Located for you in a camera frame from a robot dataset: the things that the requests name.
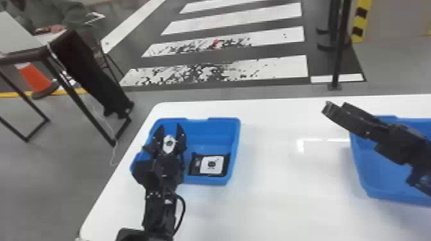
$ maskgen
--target crosswalk stripe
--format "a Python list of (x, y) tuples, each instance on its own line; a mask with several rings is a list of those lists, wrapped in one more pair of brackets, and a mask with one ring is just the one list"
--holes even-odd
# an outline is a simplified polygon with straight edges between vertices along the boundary
[(114, 30), (102, 39), (104, 53), (109, 53), (119, 42), (129, 35), (142, 21), (152, 14), (166, 0), (149, 0), (136, 12), (120, 23)]
[(298, 26), (293, 28), (280, 28), (251, 33), (240, 33), (236, 35), (153, 44), (147, 49), (142, 57), (196, 53), (226, 49), (229, 47), (268, 46), (303, 41), (304, 29), (302, 26)]
[(301, 3), (224, 13), (171, 22), (162, 35), (301, 17)]
[[(332, 75), (311, 76), (311, 83), (329, 83), (332, 81)], [(359, 82), (364, 81), (362, 74), (340, 74), (339, 82)]]
[(189, 3), (184, 6), (183, 10), (180, 13), (190, 13), (190, 12), (198, 12), (203, 10), (215, 9), (215, 8), (223, 8), (226, 6), (235, 6), (244, 3), (254, 3), (260, 1), (267, 0), (207, 0), (207, 1), (199, 1), (195, 3)]
[(258, 60), (240, 60), (221, 64), (199, 63), (172, 67), (131, 69), (121, 81), (121, 85), (127, 87), (306, 77), (308, 77), (307, 57), (305, 55), (298, 55), (281, 58), (262, 58)]

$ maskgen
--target cable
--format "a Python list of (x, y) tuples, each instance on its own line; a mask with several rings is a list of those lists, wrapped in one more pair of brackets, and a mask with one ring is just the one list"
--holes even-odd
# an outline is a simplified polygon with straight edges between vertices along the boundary
[[(53, 57), (53, 60), (56, 62), (56, 64), (67, 74), (66, 67), (58, 59), (57, 55), (51, 49), (51, 46), (49, 45), (49, 43), (46, 44), (46, 47), (48, 48), (48, 51), (51, 53), (51, 56)], [(69, 80), (63, 75), (63, 73), (60, 73), (60, 77), (63, 78), (66, 83), (70, 84)], [(99, 114), (99, 112), (96, 110), (96, 107), (85, 97), (85, 95), (82, 95), (82, 99), (84, 100), (84, 102), (87, 102), (87, 104), (89, 104), (91, 106), (91, 110), (92, 110), (93, 114), (96, 116), (96, 118), (98, 118), (99, 120), (101, 120), (105, 123), (105, 125), (111, 131), (111, 135), (114, 137), (115, 131), (112, 128), (112, 126), (109, 124), (109, 122)], [(117, 146), (118, 146), (118, 139), (115, 139), (115, 146), (112, 148), (111, 159), (109, 161), (109, 166), (111, 166), (111, 167), (115, 167), (116, 165), (119, 164), (119, 163), (113, 163), (115, 155), (117, 154)]]
[(174, 229), (174, 235), (176, 234), (176, 232), (179, 230), (181, 223), (183, 222), (183, 218), (184, 218), (184, 214), (185, 214), (185, 200), (182, 196), (175, 194), (176, 197), (181, 201), (181, 203), (183, 204), (183, 211), (181, 212), (181, 217), (178, 221), (178, 224), (176, 225), (175, 229)]

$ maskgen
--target person's hand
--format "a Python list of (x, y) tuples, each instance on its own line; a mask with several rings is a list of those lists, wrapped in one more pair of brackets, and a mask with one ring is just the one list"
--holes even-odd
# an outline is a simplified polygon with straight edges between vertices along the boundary
[(63, 25), (52, 25), (49, 27), (49, 30), (51, 30), (52, 33), (58, 33), (65, 28), (66, 27)]

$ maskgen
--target yellow floor line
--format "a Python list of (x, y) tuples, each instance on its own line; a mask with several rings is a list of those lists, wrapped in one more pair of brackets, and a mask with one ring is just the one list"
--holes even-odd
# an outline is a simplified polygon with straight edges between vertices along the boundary
[[(86, 94), (87, 92), (83, 88), (75, 88), (76, 93), (78, 94)], [(27, 96), (31, 96), (31, 91), (24, 92)], [(62, 96), (67, 94), (65, 90), (56, 90), (51, 95), (52, 96)], [(13, 98), (19, 97), (19, 94), (16, 92), (3, 92), (0, 93), (0, 98)]]

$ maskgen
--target robotic arm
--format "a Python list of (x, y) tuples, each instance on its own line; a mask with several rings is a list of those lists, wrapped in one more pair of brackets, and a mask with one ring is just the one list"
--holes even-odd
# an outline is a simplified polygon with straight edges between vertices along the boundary
[[(148, 160), (139, 160), (132, 167), (133, 177), (146, 189), (145, 214), (142, 221), (144, 230), (122, 229), (117, 240), (173, 240), (185, 213), (185, 201), (175, 190), (183, 183), (185, 170), (183, 154), (186, 149), (186, 136), (179, 124), (175, 138), (171, 135), (165, 136), (163, 126), (155, 131), (151, 142), (142, 150), (145, 152), (142, 156), (148, 156)], [(182, 202), (183, 210), (175, 226), (178, 200)]]
[(374, 150), (398, 165), (410, 165), (406, 183), (431, 197), (431, 142), (416, 129), (388, 124), (356, 106), (328, 101), (322, 110), (344, 129), (377, 143)]

